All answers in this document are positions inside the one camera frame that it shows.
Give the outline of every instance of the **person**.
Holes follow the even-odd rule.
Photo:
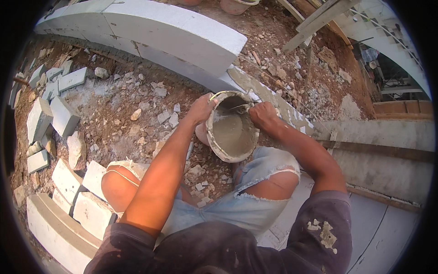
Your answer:
[[[342,172],[321,145],[278,118],[269,102],[256,104],[249,115],[286,151],[257,147],[249,162],[234,165],[234,191],[202,208],[191,204],[180,185],[195,127],[217,104],[211,96],[193,103],[149,167],[131,161],[108,166],[102,191],[124,213],[108,226],[84,273],[345,273],[352,239]],[[299,164],[314,186],[286,248],[257,246],[256,237],[291,198]],[[155,247],[159,236],[165,238]]]

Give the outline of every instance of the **ripped jeans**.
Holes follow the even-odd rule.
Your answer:
[[[295,157],[287,151],[258,146],[253,152],[253,160],[241,170],[242,175],[233,192],[202,208],[182,201],[179,191],[172,212],[162,229],[164,236],[206,221],[235,224],[251,231],[256,237],[268,230],[289,199],[269,200],[241,192],[278,172],[293,172],[300,178],[300,166]]]

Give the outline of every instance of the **dirt ground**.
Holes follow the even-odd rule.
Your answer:
[[[307,5],[304,5],[305,8],[302,10],[302,2],[307,3],[305,0],[297,0],[296,7],[298,10],[304,14],[306,14],[307,9],[312,12]],[[177,4],[174,0],[168,3]],[[365,80],[351,50],[329,27],[325,26],[318,31],[317,36],[312,39],[311,50],[316,56],[324,46],[331,49],[336,56],[339,67],[351,75],[351,84],[339,80],[339,76],[328,70],[324,66],[324,62],[317,57],[313,57],[315,65],[309,68],[311,60],[308,60],[308,56],[311,56],[311,54],[309,55],[308,50],[296,49],[288,55],[276,53],[275,48],[281,49],[296,34],[295,27],[298,22],[294,17],[286,16],[283,13],[283,7],[275,1],[264,0],[263,3],[251,7],[240,16],[225,13],[221,10],[219,1],[216,0],[203,1],[199,6],[184,8],[213,18],[248,37],[248,42],[235,64],[274,91],[284,90],[276,86],[276,80],[282,81],[285,87],[294,85],[295,89],[302,95],[303,106],[301,106],[300,111],[312,121],[338,120],[340,117],[345,119],[373,119],[374,109],[367,88],[370,85],[364,82]],[[43,63],[51,68],[62,54],[69,53],[72,55],[72,52],[77,52],[77,55],[72,58],[72,71],[83,67],[89,68],[85,83],[64,92],[62,95],[73,108],[78,110],[81,116],[77,130],[85,134],[88,162],[95,160],[106,166],[111,161],[128,158],[134,162],[150,163],[155,143],[162,140],[172,130],[168,122],[160,125],[156,118],[157,115],[165,110],[172,114],[174,105],[180,103],[181,113],[179,113],[179,118],[182,119],[196,98],[208,92],[205,88],[187,79],[158,66],[145,64],[141,60],[121,63],[99,55],[96,61],[92,62],[93,52],[88,54],[82,48],[50,41],[48,38],[41,36],[34,37],[31,40],[23,58],[25,56],[28,60],[38,58],[40,50],[44,48],[53,48],[54,50],[49,56],[37,60],[34,69]],[[254,58],[253,51],[263,61],[261,65],[254,63],[252,60]],[[25,76],[30,75],[28,71],[29,64],[30,62],[26,66]],[[110,78],[107,80],[96,78],[93,73],[95,67],[107,69],[111,75]],[[274,73],[271,73],[272,69],[268,69],[269,67],[275,68]],[[286,77],[280,78],[277,76],[277,67],[286,72]],[[129,82],[131,77],[124,77],[124,75],[129,72],[133,72],[133,83],[126,83]],[[145,76],[145,80],[142,81],[138,78],[140,73]],[[121,78],[115,81],[114,74],[119,74]],[[168,95],[164,99],[153,95],[152,82],[163,82],[162,84],[168,91]],[[318,92],[319,99],[314,97],[312,90]],[[31,88],[27,88],[21,92],[15,110],[18,146],[15,158],[15,173],[11,178],[11,190],[13,191],[18,186],[23,185],[25,196],[35,193],[48,193],[51,196],[54,190],[51,174],[57,160],[62,158],[68,161],[67,139],[61,138],[56,132],[53,133],[57,146],[57,158],[50,156],[49,166],[38,171],[40,186],[35,188],[27,173],[26,160],[26,151],[28,149],[26,121],[33,105],[33,102],[30,102],[28,98],[32,92],[39,96],[40,91],[32,91]],[[290,103],[293,101],[285,90],[283,98]],[[130,116],[139,108],[139,103],[142,102],[149,103],[150,108],[144,110],[137,121],[130,120]],[[134,125],[139,125],[141,129],[130,136],[129,132]],[[141,137],[145,139],[143,145],[138,143]],[[207,180],[215,187],[215,190],[211,191],[209,196],[213,200],[217,200],[233,188],[231,184],[222,184],[220,179],[224,174],[231,177],[231,165],[222,162],[210,148],[202,145],[195,135],[192,141],[195,142],[195,147],[189,159],[190,167],[199,164],[206,170],[206,173],[198,181],[190,182],[188,188],[193,190],[195,184]],[[89,148],[94,144],[97,144],[99,149],[90,152]],[[263,133],[260,135],[259,144],[279,147],[276,142],[264,136]],[[77,173],[83,177],[85,170]],[[26,202],[24,201],[20,206],[16,205],[16,208],[30,242],[35,246],[38,254],[41,257],[50,258],[50,255],[45,252],[44,248],[29,231]]]

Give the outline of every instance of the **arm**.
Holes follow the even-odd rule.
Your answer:
[[[248,112],[254,125],[277,139],[312,177],[315,185],[311,196],[324,190],[347,193],[344,177],[335,159],[311,137],[280,120],[271,103],[257,104]]]
[[[198,98],[175,132],[152,161],[120,223],[133,225],[157,238],[164,226],[184,173],[187,150],[195,127],[206,121],[218,100],[212,93]]]

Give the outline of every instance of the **left hand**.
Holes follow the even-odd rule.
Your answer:
[[[195,125],[205,122],[210,117],[214,106],[219,102],[217,99],[209,101],[212,96],[213,93],[207,93],[196,99],[185,118],[192,120]]]

